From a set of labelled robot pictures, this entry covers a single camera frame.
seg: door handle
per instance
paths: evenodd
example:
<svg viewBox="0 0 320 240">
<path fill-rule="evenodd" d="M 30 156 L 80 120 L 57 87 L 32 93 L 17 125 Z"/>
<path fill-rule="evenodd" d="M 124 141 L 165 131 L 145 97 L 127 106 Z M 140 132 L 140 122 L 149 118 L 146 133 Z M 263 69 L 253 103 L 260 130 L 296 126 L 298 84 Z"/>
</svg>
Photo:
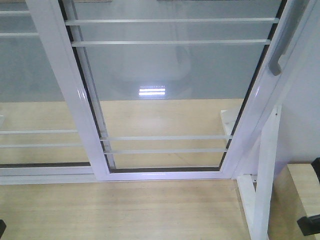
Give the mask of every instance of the door handle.
<svg viewBox="0 0 320 240">
<path fill-rule="evenodd" d="M 286 52 L 308 2 L 309 0 L 295 0 L 291 6 L 279 43 L 269 62 L 269 69 L 274 76 L 282 73 L 279 59 Z"/>
</svg>

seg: black object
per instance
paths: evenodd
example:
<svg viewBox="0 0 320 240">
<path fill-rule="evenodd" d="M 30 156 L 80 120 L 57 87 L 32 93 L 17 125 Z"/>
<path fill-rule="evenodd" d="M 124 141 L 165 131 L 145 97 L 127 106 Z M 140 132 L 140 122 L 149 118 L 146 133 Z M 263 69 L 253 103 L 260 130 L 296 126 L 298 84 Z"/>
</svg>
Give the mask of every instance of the black object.
<svg viewBox="0 0 320 240">
<path fill-rule="evenodd" d="M 304 236 L 320 233 L 320 214 L 314 216 L 303 216 L 296 221 Z"/>
<path fill-rule="evenodd" d="M 320 183 L 320 157 L 316 158 L 312 163 L 311 166 L 313 167 L 316 176 L 318 177 Z"/>
<path fill-rule="evenodd" d="M 4 234 L 6 227 L 7 225 L 5 224 L 5 222 L 2 219 L 0 219 L 0 238 Z"/>
</svg>

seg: horizontal bar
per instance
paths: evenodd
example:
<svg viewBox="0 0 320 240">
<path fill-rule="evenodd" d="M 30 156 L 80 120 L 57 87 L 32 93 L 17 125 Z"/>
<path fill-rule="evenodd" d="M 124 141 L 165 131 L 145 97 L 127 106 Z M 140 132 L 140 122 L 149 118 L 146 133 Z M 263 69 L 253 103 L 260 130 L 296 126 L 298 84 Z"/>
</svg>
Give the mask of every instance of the horizontal bar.
<svg viewBox="0 0 320 240">
<path fill-rule="evenodd" d="M 7 134 L 69 134 L 77 133 L 75 129 L 61 129 L 61 130 L 18 130 L 18 131 L 0 131 L 0 135 Z"/>
<path fill-rule="evenodd" d="M 277 24 L 277 17 L 244 17 L 244 18 L 180 18 L 180 19 L 81 19 L 67 20 L 66 26 L 111 23 L 221 23 L 221 22 L 270 22 Z"/>
<path fill-rule="evenodd" d="M 37 32 L 0 32 L 0 38 L 37 37 Z"/>
<path fill-rule="evenodd" d="M 64 147 L 82 147 L 81 143 L 53 143 L 53 144 L 8 144 L 0 145 L 0 149 L 11 148 L 64 148 Z"/>
<path fill-rule="evenodd" d="M 112 150 L 104 154 L 174 154 L 174 153 L 224 153 L 226 148 L 190 148 L 190 149 L 138 149 Z"/>
<path fill-rule="evenodd" d="M 232 139 L 230 135 L 186 135 L 186 136 L 118 136 L 101 138 L 103 141 L 157 141 L 157 140 L 214 140 Z"/>
<path fill-rule="evenodd" d="M 175 40 L 175 41 L 73 41 L 72 47 L 97 47 L 101 45 L 190 45 L 190 44 L 270 44 L 269 39 L 238 40 Z"/>
<path fill-rule="evenodd" d="M 0 167 L 0 176 L 93 174 L 91 166 L 15 167 L 14 165 L 16 164 L 12 164 L 11 167 Z"/>
<path fill-rule="evenodd" d="M 30 15 L 30 11 L 0 11 L 0 17 Z"/>
</svg>

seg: wooden surface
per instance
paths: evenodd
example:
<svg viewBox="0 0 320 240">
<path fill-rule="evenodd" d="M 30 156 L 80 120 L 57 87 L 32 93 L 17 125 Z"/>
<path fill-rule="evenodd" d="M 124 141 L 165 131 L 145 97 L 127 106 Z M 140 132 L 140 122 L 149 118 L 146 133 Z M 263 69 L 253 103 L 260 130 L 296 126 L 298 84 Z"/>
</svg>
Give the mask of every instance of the wooden surface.
<svg viewBox="0 0 320 240">
<path fill-rule="evenodd" d="M 102 101 L 111 137 L 224 135 L 220 110 L 242 99 Z M 3 102 L 1 131 L 76 129 L 65 102 Z M 0 144 L 81 143 L 77 133 L 0 135 Z M 224 139 L 113 141 L 114 150 L 225 148 Z M 218 153 L 117 154 L 118 168 L 218 166 Z M 87 162 L 82 147 L 2 148 L 0 163 Z"/>
<path fill-rule="evenodd" d="M 1 240 L 249 240 L 234 180 L 2 185 Z"/>
<path fill-rule="evenodd" d="M 310 164 L 288 164 L 273 185 L 269 235 L 277 240 L 320 240 L 303 236 L 297 220 L 320 214 L 320 186 Z"/>
</svg>

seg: white metal stand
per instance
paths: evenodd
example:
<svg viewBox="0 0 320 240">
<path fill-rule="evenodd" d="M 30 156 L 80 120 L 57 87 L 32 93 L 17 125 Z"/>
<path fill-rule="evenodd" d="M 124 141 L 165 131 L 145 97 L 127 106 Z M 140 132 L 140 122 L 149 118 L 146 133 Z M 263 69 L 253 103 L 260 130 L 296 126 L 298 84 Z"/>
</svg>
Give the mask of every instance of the white metal stand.
<svg viewBox="0 0 320 240">
<path fill-rule="evenodd" d="M 251 240 L 268 239 L 281 106 L 271 112 L 261 132 L 256 190 L 250 175 L 237 178 Z"/>
</svg>

